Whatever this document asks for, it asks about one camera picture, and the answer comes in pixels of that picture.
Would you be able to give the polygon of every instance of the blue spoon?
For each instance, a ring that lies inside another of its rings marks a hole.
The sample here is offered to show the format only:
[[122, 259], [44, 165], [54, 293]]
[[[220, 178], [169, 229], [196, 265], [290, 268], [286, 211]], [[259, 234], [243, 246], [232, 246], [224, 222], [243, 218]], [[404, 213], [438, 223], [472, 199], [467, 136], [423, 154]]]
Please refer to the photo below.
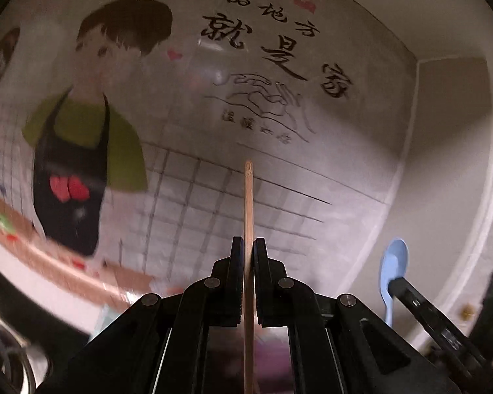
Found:
[[387, 288], [389, 282], [403, 277], [408, 268], [409, 250], [401, 238], [395, 238], [383, 253], [380, 263], [380, 293], [385, 303], [385, 322], [393, 327], [393, 298]]

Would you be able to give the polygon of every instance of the wooden chopstick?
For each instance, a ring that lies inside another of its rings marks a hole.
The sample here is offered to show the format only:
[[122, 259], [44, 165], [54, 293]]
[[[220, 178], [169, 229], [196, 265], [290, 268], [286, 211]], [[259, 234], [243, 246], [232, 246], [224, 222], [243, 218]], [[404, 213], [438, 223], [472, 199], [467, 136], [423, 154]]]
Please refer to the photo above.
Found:
[[254, 393], [254, 175], [252, 162], [245, 163], [245, 273], [243, 316], [245, 324], [245, 394]]

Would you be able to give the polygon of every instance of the screw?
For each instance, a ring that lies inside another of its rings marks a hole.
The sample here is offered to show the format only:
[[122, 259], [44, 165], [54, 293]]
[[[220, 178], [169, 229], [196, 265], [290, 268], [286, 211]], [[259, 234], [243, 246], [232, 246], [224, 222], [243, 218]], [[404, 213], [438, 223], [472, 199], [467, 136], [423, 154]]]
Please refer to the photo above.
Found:
[[147, 295], [141, 298], [141, 302], [143, 305], [150, 307], [155, 305], [158, 301], [157, 295], [154, 293], [148, 293]]
[[340, 296], [340, 302], [346, 307], [352, 307], [356, 305], [356, 298], [348, 293], [345, 293], [344, 295]]
[[290, 289], [292, 286], [294, 286], [294, 280], [292, 278], [284, 277], [280, 278], [277, 281], [277, 284], [279, 284], [279, 286], [283, 289]]
[[219, 284], [221, 284], [221, 281], [219, 281], [219, 279], [215, 277], [209, 277], [204, 281], [204, 285], [211, 289], [213, 289], [214, 287], [218, 287]]

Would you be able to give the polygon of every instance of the cartoon boy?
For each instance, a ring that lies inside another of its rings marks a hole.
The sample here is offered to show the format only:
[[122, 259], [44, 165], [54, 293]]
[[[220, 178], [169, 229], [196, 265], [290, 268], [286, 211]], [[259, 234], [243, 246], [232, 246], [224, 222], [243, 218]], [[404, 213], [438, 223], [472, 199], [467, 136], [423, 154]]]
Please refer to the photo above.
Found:
[[33, 205], [46, 237], [83, 256], [99, 241], [106, 187], [147, 189], [139, 137], [104, 91], [171, 34], [172, 13], [155, 0], [116, 0], [82, 21], [73, 85], [43, 101], [22, 134], [34, 149]]

